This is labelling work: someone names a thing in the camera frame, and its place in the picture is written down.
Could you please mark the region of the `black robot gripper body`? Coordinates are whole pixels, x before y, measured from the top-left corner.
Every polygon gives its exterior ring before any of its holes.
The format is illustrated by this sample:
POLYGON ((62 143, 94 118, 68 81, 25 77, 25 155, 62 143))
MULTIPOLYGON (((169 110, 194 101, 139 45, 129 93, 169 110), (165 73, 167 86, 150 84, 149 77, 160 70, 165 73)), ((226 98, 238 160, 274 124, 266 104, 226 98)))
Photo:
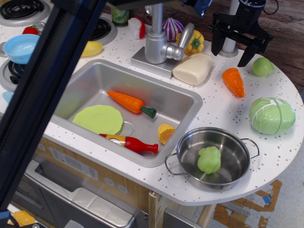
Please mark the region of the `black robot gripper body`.
POLYGON ((235 15, 213 13, 213 20, 210 24, 228 26, 229 33, 226 38, 232 39, 245 46, 253 43, 253 40, 260 40, 264 48, 273 40, 273 36, 260 27, 258 20, 260 13, 236 13, 235 15))

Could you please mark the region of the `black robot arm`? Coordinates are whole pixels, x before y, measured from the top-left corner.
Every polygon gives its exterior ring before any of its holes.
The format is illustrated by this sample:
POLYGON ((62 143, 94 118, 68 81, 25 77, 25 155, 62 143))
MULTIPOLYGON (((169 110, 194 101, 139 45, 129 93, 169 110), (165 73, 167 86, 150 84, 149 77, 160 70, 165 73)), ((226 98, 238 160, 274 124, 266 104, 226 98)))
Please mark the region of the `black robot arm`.
POLYGON ((235 15, 213 13, 211 51, 220 53, 224 41, 229 38, 247 48, 238 67, 245 67, 255 54, 265 53, 273 36, 258 24, 259 16, 266 5, 265 0, 240 0, 235 15))

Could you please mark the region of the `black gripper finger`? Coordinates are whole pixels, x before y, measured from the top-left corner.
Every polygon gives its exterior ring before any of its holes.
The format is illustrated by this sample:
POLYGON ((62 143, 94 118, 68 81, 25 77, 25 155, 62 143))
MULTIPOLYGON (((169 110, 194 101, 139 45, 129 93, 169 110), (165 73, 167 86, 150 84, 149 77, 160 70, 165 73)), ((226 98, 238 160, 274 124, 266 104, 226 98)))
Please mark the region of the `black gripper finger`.
POLYGON ((229 28, 228 26, 224 26, 224 25, 213 25, 211 26, 211 30, 212 30, 211 52, 213 53, 213 55, 216 56, 223 48, 227 34, 229 33, 229 28))
POLYGON ((254 57, 255 54, 265 53, 265 48, 260 40, 253 40, 253 43, 250 44, 244 51, 238 67, 245 67, 250 60, 254 57))

